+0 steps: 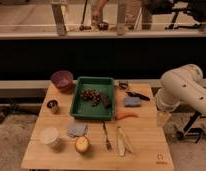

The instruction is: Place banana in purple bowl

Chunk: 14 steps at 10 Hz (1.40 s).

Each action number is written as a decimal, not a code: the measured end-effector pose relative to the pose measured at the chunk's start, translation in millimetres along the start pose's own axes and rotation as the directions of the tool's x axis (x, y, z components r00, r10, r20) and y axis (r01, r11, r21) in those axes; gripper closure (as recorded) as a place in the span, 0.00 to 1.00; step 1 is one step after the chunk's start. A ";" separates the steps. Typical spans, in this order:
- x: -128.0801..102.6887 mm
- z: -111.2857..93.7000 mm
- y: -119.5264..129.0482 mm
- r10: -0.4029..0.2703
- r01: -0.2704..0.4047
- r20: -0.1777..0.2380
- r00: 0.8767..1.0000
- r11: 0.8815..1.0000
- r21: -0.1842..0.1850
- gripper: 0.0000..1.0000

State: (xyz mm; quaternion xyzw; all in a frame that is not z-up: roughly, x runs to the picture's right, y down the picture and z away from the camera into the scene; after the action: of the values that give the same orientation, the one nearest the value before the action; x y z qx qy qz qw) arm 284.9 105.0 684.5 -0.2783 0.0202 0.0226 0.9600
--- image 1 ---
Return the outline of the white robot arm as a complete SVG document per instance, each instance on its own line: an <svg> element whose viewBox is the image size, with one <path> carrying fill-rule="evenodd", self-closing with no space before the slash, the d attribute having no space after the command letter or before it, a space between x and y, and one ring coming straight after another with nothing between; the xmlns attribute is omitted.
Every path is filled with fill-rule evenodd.
<svg viewBox="0 0 206 171"><path fill-rule="evenodd" d="M184 102L206 116L206 88L199 84L202 79L203 72L195 64L166 71L155 95L156 106L160 111L173 112Z"/></svg>

